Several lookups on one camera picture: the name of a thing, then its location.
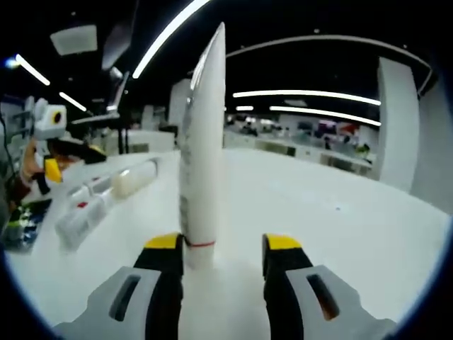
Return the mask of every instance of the white table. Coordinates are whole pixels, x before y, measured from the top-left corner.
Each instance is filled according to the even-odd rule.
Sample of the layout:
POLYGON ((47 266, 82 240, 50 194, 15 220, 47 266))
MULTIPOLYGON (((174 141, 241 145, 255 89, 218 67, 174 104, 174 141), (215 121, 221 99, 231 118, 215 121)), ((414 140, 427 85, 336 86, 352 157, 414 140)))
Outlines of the white table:
MULTIPOLYGON (((72 180, 55 193, 33 253, 9 254, 18 282, 51 325, 80 315, 89 294, 119 267, 132 266, 146 240, 179 229, 179 156, 171 152, 159 156, 158 180, 114 208, 75 254, 59 250, 54 223, 64 201, 57 198, 83 179, 149 156, 70 169, 72 180)), ((403 318, 438 260, 448 215, 380 182, 290 157, 231 149, 225 161, 228 227, 219 231, 214 269, 185 271, 181 339, 270 338, 264 232, 297 238, 313 263, 354 287, 375 317, 403 318)))

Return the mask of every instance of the yellow part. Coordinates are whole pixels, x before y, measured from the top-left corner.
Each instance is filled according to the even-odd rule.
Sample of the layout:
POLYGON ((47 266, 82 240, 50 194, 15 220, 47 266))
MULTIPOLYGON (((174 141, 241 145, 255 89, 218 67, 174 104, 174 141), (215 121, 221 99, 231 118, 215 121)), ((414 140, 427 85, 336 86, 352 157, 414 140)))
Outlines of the yellow part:
POLYGON ((145 245, 145 249, 175 249, 176 240, 179 236, 179 232, 174 232, 172 234, 166 234, 162 236, 155 237, 149 240, 145 245))
POLYGON ((54 182, 60 183, 63 181, 62 172, 59 170, 58 163, 53 158, 48 158, 44 161, 44 170, 46 177, 54 182))
POLYGON ((302 245, 292 237, 285 235, 266 234, 270 250, 302 248, 302 245))
POLYGON ((99 152, 100 154, 104 154, 105 155, 105 152, 97 145, 90 145, 90 149, 93 149, 93 150, 99 152))

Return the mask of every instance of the fluorescent light strip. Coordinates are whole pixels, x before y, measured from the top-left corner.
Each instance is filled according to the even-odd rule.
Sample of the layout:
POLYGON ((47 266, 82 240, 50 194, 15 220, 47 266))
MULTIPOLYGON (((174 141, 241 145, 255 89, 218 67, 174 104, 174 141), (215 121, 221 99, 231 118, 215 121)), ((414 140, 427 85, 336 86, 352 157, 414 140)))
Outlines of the fluorescent light strip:
POLYGON ((155 39, 148 51, 143 56, 142 61, 138 64, 132 77, 137 79, 142 74, 144 68, 148 65, 151 59, 156 55, 162 45, 176 32, 180 26, 189 19, 196 11, 201 9, 211 0, 194 0, 185 9, 183 9, 170 23, 164 28, 162 33, 155 39))
POLYGON ((361 123, 381 126, 381 123, 377 122, 375 120, 357 117, 356 115, 347 115, 345 113, 338 113, 338 112, 324 111, 324 110, 315 110, 314 108, 293 108, 290 106, 271 106, 271 107, 269 107, 269 110, 285 111, 285 112, 298 112, 298 113, 311 113, 314 115, 329 115, 331 117, 356 120, 357 122, 361 122, 361 123))
POLYGON ((253 111, 253 106, 237 106, 236 111, 253 111))
POLYGON ((68 96, 64 92, 60 92, 59 96, 62 97, 63 99, 66 99, 68 102, 70 102, 72 105, 74 105, 79 110, 82 110, 83 112, 86 111, 86 107, 85 106, 83 106, 80 103, 76 102, 74 99, 72 99, 70 96, 68 96))
POLYGON ((41 73, 36 71, 36 69, 33 66, 31 66, 25 59, 23 59, 21 55, 16 55, 16 61, 30 74, 32 74, 37 80, 41 81, 44 85, 46 86, 50 85, 50 81, 41 73))
POLYGON ((321 96, 349 99, 350 101, 361 101, 372 105, 381 105, 380 101, 374 99, 352 96, 350 94, 326 92, 326 91, 307 91, 307 90, 273 90, 273 91, 249 91, 233 93, 234 98, 256 97, 256 96, 321 96))

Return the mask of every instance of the red line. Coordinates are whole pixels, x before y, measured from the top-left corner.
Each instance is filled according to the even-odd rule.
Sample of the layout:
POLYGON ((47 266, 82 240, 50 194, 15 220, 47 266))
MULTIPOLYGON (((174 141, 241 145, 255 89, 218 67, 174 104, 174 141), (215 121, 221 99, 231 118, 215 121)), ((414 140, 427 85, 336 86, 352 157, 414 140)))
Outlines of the red line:
POLYGON ((209 242, 209 243, 191 244, 191 243, 189 242, 189 240, 187 239, 187 237, 185 237, 184 239, 185 239, 185 243, 186 243, 189 247, 192 247, 192 248, 210 247, 210 246, 213 246, 213 245, 215 244, 215 241, 212 241, 212 242, 209 242))

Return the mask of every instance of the white bottle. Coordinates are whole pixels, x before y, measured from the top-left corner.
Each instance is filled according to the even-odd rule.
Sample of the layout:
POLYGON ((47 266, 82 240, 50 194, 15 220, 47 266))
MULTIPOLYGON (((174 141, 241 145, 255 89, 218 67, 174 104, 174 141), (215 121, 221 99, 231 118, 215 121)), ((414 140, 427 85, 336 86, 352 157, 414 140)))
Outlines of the white bottle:
POLYGON ((122 170, 112 177, 112 194, 124 199, 151 183, 157 177, 157 163, 147 160, 144 163, 122 170))
POLYGON ((225 59, 222 23, 193 73, 180 134, 180 225, 193 268, 212 262, 223 225, 225 59))

